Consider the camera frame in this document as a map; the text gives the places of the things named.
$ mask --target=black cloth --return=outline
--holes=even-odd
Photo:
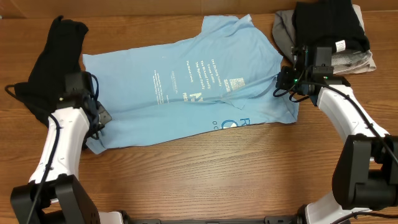
[[[298,2],[293,14],[293,25],[296,46],[332,47],[335,53],[335,43],[345,40],[346,49],[361,52],[370,49],[351,0]]]
[[[15,84],[18,98],[53,113],[57,101],[64,91],[65,75],[79,72],[81,46],[88,28],[82,22],[75,22],[58,16],[52,22],[47,43],[38,57],[28,82]],[[48,115],[26,105],[36,118],[48,126]]]

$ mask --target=blue t-shirt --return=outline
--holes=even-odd
[[[87,145],[100,153],[217,128],[295,122],[298,105],[270,94],[281,60],[249,15],[205,17],[199,35],[174,44],[83,55],[113,117]]]

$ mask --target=qr code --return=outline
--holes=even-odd
[[[238,88],[241,88],[244,86],[244,80],[243,78],[233,78],[229,80],[231,84],[232,90],[237,90]]]

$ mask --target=wooden surface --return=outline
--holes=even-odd
[[[274,13],[298,0],[0,0],[0,15],[20,18]],[[316,2],[318,0],[299,0]],[[396,0],[353,0],[363,11],[398,10]]]
[[[272,14],[253,15],[272,41]],[[202,16],[77,18],[90,29],[83,53],[172,43],[196,36]],[[377,70],[347,75],[373,119],[398,134],[398,12],[364,12]],[[23,82],[43,50],[51,19],[0,21],[0,86]],[[27,183],[47,129],[0,91],[0,223],[17,223],[13,187]],[[80,181],[98,210],[133,218],[262,218],[293,214],[331,190],[343,143],[329,119],[306,101],[298,121],[214,131],[149,147],[82,154]],[[389,208],[384,213],[398,213]],[[360,217],[356,223],[396,223]]]

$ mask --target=wooden table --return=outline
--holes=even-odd
[[[272,14],[252,15],[272,41]],[[398,134],[398,12],[365,12],[377,70],[347,75],[374,120]],[[194,37],[202,16],[74,18],[90,29],[83,53],[172,43]],[[0,20],[0,86],[26,81],[44,48],[51,19]],[[17,223],[9,197],[27,183],[47,129],[0,91],[0,223]],[[82,153],[80,181],[98,210],[163,220],[263,218],[293,214],[331,190],[343,143],[311,102],[295,124],[214,131],[149,147]],[[383,213],[398,213],[388,208]],[[360,217],[356,223],[396,223]]]

